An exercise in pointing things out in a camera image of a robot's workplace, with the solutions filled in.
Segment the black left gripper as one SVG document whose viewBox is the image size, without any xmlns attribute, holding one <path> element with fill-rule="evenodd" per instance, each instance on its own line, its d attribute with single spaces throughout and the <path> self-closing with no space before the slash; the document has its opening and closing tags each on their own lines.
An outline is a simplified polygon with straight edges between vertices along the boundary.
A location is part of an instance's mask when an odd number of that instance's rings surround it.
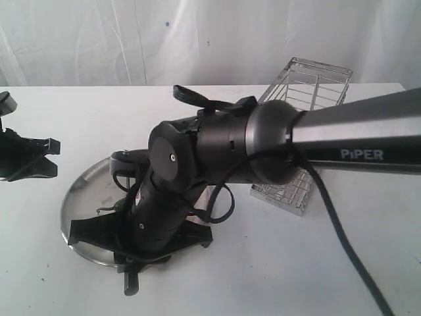
<svg viewBox="0 0 421 316">
<path fill-rule="evenodd" d="M 30 178 L 54 178 L 57 165 L 46 155 L 60 155 L 61 143 L 53 138 L 24 138 L 14 130 L 1 130 L 1 180 L 14 182 Z"/>
</svg>

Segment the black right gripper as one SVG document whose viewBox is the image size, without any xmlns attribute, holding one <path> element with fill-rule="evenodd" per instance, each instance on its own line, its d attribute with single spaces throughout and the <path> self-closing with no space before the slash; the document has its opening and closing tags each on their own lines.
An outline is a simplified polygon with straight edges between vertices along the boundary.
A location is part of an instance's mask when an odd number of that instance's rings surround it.
<svg viewBox="0 0 421 316">
<path fill-rule="evenodd" d="M 188 221 L 186 217 L 185 210 L 152 210 L 73 220 L 70 244 L 83 242 L 111 251 L 116 264 L 126 265 L 124 295 L 133 296 L 139 291 L 138 265 L 166 263 L 182 250 L 210 246 L 211 228 Z"/>
</svg>

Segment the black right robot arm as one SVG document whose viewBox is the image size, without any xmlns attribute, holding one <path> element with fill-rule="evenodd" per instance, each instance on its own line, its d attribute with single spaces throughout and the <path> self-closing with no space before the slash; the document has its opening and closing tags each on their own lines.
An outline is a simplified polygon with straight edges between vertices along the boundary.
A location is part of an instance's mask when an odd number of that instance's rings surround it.
<svg viewBox="0 0 421 316">
<path fill-rule="evenodd" d="M 70 223 L 69 245 L 113 253 L 128 296 L 146 266 L 212 243 L 211 225 L 226 220 L 213 207 L 230 183 L 285 184 L 297 169 L 420 172 L 419 89 L 313 111 L 211 100 L 178 85 L 173 95 L 197 114 L 158 124 L 146 149 L 113 153 L 112 175 L 134 184 L 110 213 Z"/>
</svg>

